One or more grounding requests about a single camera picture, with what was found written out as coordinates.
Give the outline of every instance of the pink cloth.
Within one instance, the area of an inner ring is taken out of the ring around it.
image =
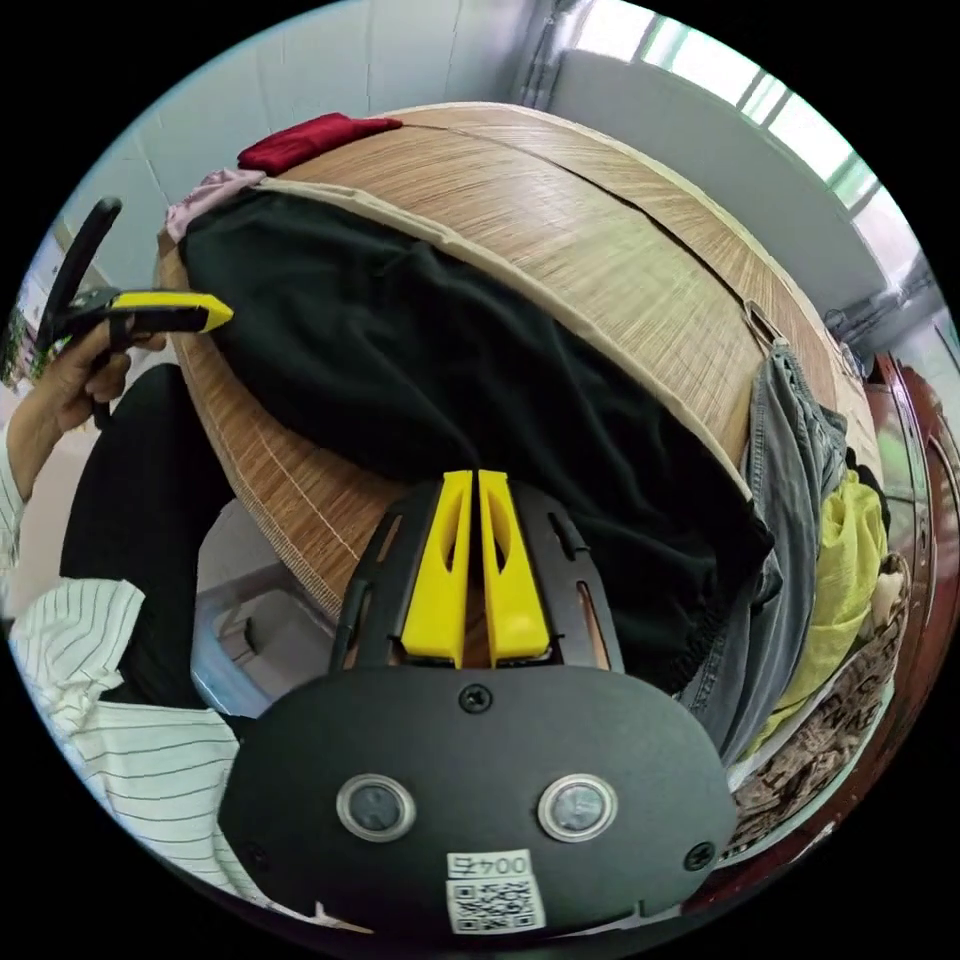
[[[167,210],[167,234],[179,243],[187,233],[187,225],[202,213],[212,210],[224,200],[247,187],[256,186],[266,174],[262,170],[215,170],[208,173],[179,203]]]

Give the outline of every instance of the wooden cabinet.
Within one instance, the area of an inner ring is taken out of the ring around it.
[[[915,371],[877,358],[865,385],[890,505],[890,549],[913,571],[910,620],[893,702],[853,773],[801,828],[758,856],[716,871],[686,904],[693,913],[735,896],[798,860],[856,807],[917,719],[960,623],[960,449],[940,402]]]

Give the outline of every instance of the black trousers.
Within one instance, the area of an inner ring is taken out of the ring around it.
[[[120,659],[124,682],[102,699],[206,708],[190,676],[197,563],[232,499],[180,368],[148,370],[94,444],[60,558],[61,576],[127,580],[144,594]],[[235,730],[250,722],[224,719]]]

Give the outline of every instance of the black cloth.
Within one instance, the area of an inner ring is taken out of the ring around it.
[[[880,498],[880,520],[883,523],[884,532],[887,536],[890,536],[890,504],[887,503],[887,497],[884,494],[883,490],[880,489],[880,484],[877,481],[876,474],[867,466],[864,466],[862,463],[857,463],[857,455],[854,452],[852,447],[847,447],[847,469],[855,470],[857,476],[860,478],[860,482],[865,486],[869,487],[871,490],[876,493]]]
[[[206,709],[190,675],[197,563],[232,499],[180,368],[146,371],[84,465],[60,555],[61,576],[126,580],[144,594],[124,682],[102,700]]]
[[[180,254],[283,426],[394,480],[483,468],[546,491],[592,548],[627,671],[685,686],[772,543],[643,387],[485,272],[309,198],[244,191]]]

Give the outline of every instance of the bamboo mat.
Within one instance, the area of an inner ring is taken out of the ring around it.
[[[862,389],[838,373],[838,352],[825,331],[820,336],[795,284],[756,241],[744,240],[742,227],[665,168],[521,108],[466,104],[397,115],[411,125],[318,157],[283,179],[366,191],[513,264],[681,398],[734,463],[764,356],[744,301],[790,339],[821,403],[845,413],[844,404],[866,408]],[[162,236],[157,283],[186,286],[176,250]],[[398,490],[283,430],[208,338],[174,342],[238,498],[336,615],[357,557]],[[879,459],[872,429],[861,447],[862,460]],[[480,657],[467,662],[479,665]]]

